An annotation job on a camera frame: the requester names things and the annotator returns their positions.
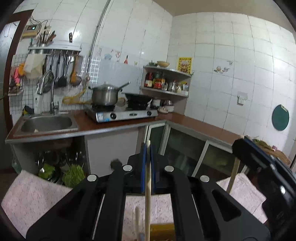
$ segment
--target digital display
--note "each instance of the digital display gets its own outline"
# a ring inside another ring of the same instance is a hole
[[[35,30],[37,25],[30,25],[27,30]]]

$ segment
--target ceiling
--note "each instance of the ceiling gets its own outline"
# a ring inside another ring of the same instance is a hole
[[[234,12],[263,18],[290,31],[289,20],[273,0],[154,0],[171,15],[194,12]]]

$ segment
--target stainless steel sink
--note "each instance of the stainless steel sink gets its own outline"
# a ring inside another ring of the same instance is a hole
[[[76,131],[78,125],[71,114],[23,116],[15,136]]]

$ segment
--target brown countertop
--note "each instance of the brown countertop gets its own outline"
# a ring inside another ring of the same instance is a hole
[[[224,141],[226,143],[232,144],[234,140],[239,138],[238,135],[231,133],[229,131],[223,130],[219,127],[204,123],[199,120],[195,120],[193,118],[180,115],[177,113],[168,113],[161,114],[157,117],[150,118],[141,118],[141,119],[133,119],[133,120],[120,120],[120,121],[111,121],[111,122],[103,122],[96,123],[89,116],[85,114],[83,110],[71,111],[74,115],[74,118],[78,124],[77,131],[69,131],[69,132],[55,132],[49,134],[32,134],[27,136],[14,136],[18,126],[20,125],[20,120],[14,125],[10,133],[8,134],[5,142],[6,143],[23,143],[23,142],[37,142],[43,140],[53,140],[53,139],[62,139],[69,138],[75,136],[85,136],[90,134],[99,134],[110,131],[115,131],[119,129],[129,129],[140,126],[146,126],[150,124],[160,123],[164,121],[170,121],[175,124],[182,125],[186,128],[193,129],[201,134],[207,135],[209,137],[213,137]]]

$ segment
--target green vegetable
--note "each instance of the green vegetable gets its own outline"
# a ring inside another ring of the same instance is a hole
[[[39,171],[38,176],[43,179],[48,179],[52,173],[54,172],[55,168],[47,163],[44,164],[44,172]]]
[[[74,188],[85,178],[84,171],[79,165],[72,164],[70,169],[66,171],[62,180],[66,187]]]

